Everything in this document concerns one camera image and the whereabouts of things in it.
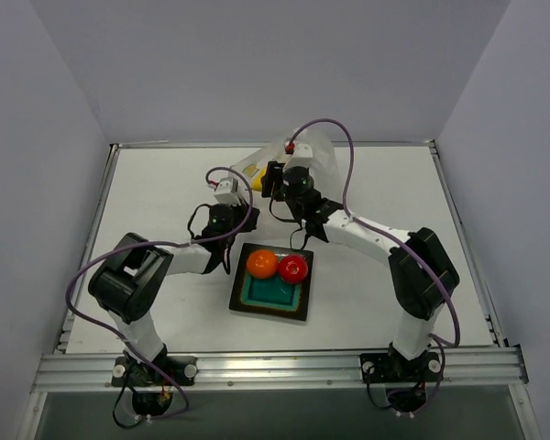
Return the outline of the square teal black plate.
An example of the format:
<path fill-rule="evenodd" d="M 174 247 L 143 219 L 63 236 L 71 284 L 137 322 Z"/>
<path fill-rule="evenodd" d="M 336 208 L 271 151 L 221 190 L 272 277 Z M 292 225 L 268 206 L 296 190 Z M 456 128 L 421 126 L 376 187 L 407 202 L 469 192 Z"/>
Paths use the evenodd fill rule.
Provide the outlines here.
<path fill-rule="evenodd" d="M 277 264 L 288 257 L 292 257 L 293 261 L 301 258 L 306 264 L 305 277 L 298 283 L 289 283 L 278 269 L 270 278 L 254 277 L 248 271 L 247 261 L 256 251 L 272 252 L 277 257 Z M 309 250 L 245 243 L 236 267 L 229 310 L 305 322 L 309 309 L 313 265 L 314 253 Z"/>

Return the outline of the red fake apple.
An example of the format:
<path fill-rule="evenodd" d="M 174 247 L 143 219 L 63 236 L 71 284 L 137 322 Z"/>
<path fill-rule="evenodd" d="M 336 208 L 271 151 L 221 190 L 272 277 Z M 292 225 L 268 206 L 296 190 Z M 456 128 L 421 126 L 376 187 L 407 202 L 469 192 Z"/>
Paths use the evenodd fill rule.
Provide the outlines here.
<path fill-rule="evenodd" d="M 309 267 L 306 260 L 297 254 L 284 257 L 278 266 L 281 279 L 289 284 L 300 284 L 308 275 Z"/>

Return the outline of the yellow fake pear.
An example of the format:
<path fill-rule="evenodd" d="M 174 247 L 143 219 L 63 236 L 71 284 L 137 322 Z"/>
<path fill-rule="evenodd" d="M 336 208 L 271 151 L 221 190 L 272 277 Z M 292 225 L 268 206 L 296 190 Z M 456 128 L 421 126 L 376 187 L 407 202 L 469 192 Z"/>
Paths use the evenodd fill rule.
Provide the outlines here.
<path fill-rule="evenodd" d="M 266 174 L 267 174 L 267 168 L 262 168 L 252 178 L 251 189 L 253 192 L 257 192 L 257 193 L 262 192 Z"/>

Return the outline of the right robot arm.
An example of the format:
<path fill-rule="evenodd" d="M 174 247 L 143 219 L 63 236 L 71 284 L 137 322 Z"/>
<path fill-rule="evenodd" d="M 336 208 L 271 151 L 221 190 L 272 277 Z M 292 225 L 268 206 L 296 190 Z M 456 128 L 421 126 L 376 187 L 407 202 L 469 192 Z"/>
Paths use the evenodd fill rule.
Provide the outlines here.
<path fill-rule="evenodd" d="M 394 229 L 348 214 L 344 205 L 314 188 L 309 169 L 286 167 L 272 160 L 260 178 L 261 196 L 284 202 L 291 222 L 307 237 L 350 248 L 388 265 L 395 297 L 402 308 L 393 338 L 389 367 L 399 378 L 410 378 L 422 366 L 435 321 L 460 283 L 455 266 L 437 234 L 423 227 L 415 232 Z"/>

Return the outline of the translucent plastic bag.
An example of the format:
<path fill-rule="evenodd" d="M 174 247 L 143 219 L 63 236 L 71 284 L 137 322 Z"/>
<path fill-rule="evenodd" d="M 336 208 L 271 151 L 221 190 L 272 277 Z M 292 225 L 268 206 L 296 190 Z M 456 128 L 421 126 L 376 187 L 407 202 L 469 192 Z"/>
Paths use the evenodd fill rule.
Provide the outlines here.
<path fill-rule="evenodd" d="M 283 134 L 275 137 L 265 147 L 258 149 L 231 166 L 232 169 L 243 174 L 249 182 L 262 168 L 267 168 L 269 161 L 274 160 L 283 164 L 283 169 L 292 152 L 286 148 L 291 143 L 292 134 Z M 323 133 L 314 130 L 304 130 L 292 144 L 309 144 L 313 150 L 313 160 L 309 172 L 316 183 L 324 187 L 331 184 L 335 188 L 339 182 L 339 170 L 336 153 L 330 139 Z"/>

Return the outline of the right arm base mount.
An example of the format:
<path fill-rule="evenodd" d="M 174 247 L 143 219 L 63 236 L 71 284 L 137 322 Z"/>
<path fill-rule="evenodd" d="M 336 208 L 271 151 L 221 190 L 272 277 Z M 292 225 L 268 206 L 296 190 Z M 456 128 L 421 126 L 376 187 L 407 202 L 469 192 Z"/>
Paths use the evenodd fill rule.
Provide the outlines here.
<path fill-rule="evenodd" d="M 407 360 L 394 350 L 359 355 L 361 376 L 371 383 L 436 382 L 443 378 L 441 358 L 425 351 Z"/>

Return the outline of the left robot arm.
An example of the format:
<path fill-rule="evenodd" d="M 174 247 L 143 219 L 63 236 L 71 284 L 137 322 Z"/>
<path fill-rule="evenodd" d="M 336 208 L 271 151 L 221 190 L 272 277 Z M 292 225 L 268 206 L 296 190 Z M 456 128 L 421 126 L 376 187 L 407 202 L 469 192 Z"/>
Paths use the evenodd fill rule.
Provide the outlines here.
<path fill-rule="evenodd" d="M 126 337 L 125 353 L 135 360 L 134 374 L 144 383 L 160 382 L 167 371 L 167 348 L 150 313 L 161 284 L 171 275 L 205 275 L 219 267 L 229 272 L 234 230 L 251 232 L 258 218 L 259 209 L 246 203 L 210 205 L 205 228 L 188 247 L 146 247 L 146 238 L 127 233 L 90 278 L 88 292 Z"/>

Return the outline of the aluminium front rail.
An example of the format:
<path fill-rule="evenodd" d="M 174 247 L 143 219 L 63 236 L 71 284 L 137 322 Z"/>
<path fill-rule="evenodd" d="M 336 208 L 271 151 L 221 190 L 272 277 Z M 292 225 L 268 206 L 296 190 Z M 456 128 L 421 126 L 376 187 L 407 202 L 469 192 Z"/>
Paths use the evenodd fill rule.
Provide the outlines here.
<path fill-rule="evenodd" d="M 364 385 L 362 349 L 324 351 L 171 353 L 196 366 L 194 391 L 358 389 Z M 118 354 L 45 355 L 35 392 L 113 390 Z M 461 347 L 445 352 L 444 386 L 525 384 L 528 373 L 518 347 Z"/>

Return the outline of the orange fake fruit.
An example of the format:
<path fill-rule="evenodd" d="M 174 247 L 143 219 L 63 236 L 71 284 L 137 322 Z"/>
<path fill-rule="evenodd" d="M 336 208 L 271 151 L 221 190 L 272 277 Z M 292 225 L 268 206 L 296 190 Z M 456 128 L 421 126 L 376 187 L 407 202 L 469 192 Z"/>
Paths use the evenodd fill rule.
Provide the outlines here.
<path fill-rule="evenodd" d="M 252 277 L 265 280 L 275 275 L 278 265 L 279 261 L 275 253 L 267 249 L 259 249 L 249 254 L 246 269 Z"/>

